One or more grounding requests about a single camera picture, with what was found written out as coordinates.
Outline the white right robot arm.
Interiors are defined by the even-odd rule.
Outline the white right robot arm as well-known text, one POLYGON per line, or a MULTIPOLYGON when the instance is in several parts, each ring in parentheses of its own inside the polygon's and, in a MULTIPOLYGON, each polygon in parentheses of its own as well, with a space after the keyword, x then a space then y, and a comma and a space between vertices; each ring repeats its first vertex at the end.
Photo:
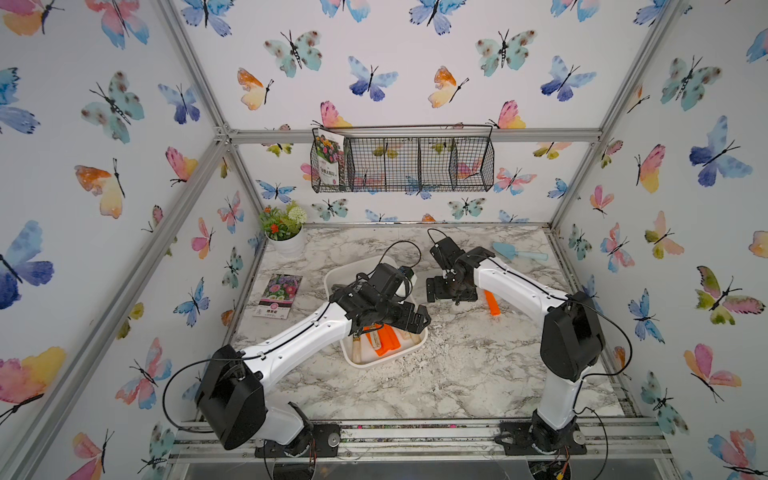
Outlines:
POLYGON ((551 431, 570 426, 583 379, 605 345, 592 299, 547 287, 497 260, 492 251, 465 251, 450 237, 435 242, 430 253, 442 271, 426 281, 430 303, 473 302, 483 290, 541 325, 540 357, 548 373, 534 420, 551 431))

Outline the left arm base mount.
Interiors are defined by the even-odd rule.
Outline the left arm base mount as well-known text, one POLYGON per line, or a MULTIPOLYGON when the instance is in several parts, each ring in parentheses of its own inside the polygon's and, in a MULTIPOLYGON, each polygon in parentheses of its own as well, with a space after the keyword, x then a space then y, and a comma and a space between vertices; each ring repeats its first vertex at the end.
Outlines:
POLYGON ((334 458, 341 444, 341 426, 313 422, 295 402, 289 402, 286 408, 267 411, 255 440, 256 458, 334 458))

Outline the white plastic storage tray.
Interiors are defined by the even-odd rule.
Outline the white plastic storage tray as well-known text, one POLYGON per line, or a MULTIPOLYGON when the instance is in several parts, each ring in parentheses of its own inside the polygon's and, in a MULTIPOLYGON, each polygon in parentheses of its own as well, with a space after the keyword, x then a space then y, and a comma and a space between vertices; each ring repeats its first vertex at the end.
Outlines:
POLYGON ((371 368, 420 348, 431 316, 416 303, 416 275, 387 255, 338 267, 326 274, 326 293, 351 311, 350 333, 340 345, 347 363, 371 368))

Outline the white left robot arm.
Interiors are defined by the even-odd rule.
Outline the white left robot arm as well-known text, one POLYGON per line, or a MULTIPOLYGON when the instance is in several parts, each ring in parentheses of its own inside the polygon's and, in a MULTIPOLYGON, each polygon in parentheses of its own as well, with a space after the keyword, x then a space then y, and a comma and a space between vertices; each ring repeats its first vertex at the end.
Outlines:
POLYGON ((222 447, 233 450, 260 439, 292 456, 303 454, 313 441, 313 424, 294 403, 269 404, 268 393, 317 352, 371 327, 421 333, 431 317, 425 306, 406 299, 413 275, 409 267, 379 263, 281 334, 241 351, 225 345, 213 353, 196 404, 222 447))

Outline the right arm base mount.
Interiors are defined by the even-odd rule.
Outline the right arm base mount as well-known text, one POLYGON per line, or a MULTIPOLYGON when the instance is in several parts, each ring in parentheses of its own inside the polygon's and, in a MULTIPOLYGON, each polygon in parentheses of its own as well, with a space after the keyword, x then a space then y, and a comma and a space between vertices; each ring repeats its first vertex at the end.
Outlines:
POLYGON ((571 416, 562 428, 556 429, 535 411, 530 419, 501 422, 499 433, 493 440, 503 447, 506 456, 587 453, 586 440, 575 416, 571 416))

